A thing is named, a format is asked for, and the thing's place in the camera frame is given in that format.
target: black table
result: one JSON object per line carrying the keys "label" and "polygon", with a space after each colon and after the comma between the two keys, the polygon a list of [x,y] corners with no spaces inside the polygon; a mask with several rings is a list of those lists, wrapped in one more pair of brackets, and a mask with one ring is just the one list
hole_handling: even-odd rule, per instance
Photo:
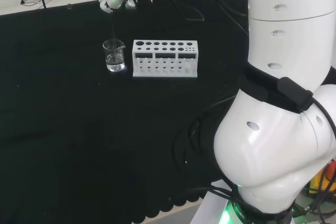
{"label": "black table", "polygon": [[[229,103],[210,111],[203,154],[189,148],[181,170],[172,143],[206,107],[237,92],[248,38],[213,0],[177,1],[206,21],[182,21],[169,0],[113,18],[98,2],[0,17],[0,223],[139,223],[197,200],[205,193],[180,193],[219,179],[204,157],[213,158]],[[227,2],[247,12],[247,0]],[[127,47],[119,73],[102,54],[112,19]],[[197,40],[198,78],[133,78],[134,39]],[[186,146],[185,129],[179,163]]]}

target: green light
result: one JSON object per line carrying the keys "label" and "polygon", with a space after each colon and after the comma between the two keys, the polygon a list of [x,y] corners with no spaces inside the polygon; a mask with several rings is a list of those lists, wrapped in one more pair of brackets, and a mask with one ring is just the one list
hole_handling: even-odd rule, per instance
{"label": "green light", "polygon": [[228,224],[229,221],[230,221],[230,215],[229,215],[229,213],[227,212],[227,210],[225,210],[225,211],[222,213],[221,219],[219,220],[219,224]]}

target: orange object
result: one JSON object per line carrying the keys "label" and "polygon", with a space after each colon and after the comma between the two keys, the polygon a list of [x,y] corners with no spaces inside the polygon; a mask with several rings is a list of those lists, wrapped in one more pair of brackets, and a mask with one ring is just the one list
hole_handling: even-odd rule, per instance
{"label": "orange object", "polygon": [[334,175],[335,170],[336,170],[336,161],[333,161],[330,163],[329,168],[326,172],[326,177],[328,180],[331,180],[332,176]]}
{"label": "orange object", "polygon": [[[323,170],[324,170],[324,168],[321,171],[319,171],[319,173],[317,173],[314,178],[311,179],[311,181],[310,181],[310,187],[311,188],[319,189],[320,180],[321,180]],[[330,177],[332,177],[334,171],[335,171],[335,168],[332,168],[331,172],[330,172],[330,174],[331,174]],[[325,188],[328,186],[328,184],[329,184],[329,180],[325,176],[323,181],[322,181],[322,190],[325,190]],[[335,189],[336,189],[336,182],[333,183],[333,185],[330,188],[330,191],[334,191]],[[310,195],[315,195],[316,193],[317,193],[316,191],[309,191]]]}

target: water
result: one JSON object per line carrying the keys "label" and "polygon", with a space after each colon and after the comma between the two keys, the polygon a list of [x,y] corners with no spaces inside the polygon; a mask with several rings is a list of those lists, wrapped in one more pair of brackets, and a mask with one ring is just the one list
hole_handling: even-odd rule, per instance
{"label": "water", "polygon": [[111,72],[118,72],[125,68],[122,54],[111,53],[106,57],[106,66]]}

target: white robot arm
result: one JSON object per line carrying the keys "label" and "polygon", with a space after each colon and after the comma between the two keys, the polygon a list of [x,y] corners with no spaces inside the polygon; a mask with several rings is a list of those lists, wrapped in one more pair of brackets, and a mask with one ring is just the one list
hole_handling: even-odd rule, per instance
{"label": "white robot arm", "polygon": [[[331,67],[335,4],[248,0],[248,68],[265,82],[288,77],[310,90],[334,122],[336,86],[320,85]],[[315,105],[298,113],[240,90],[216,132],[214,150],[243,200],[263,213],[277,214],[289,209],[309,180],[336,156],[336,139]]]}

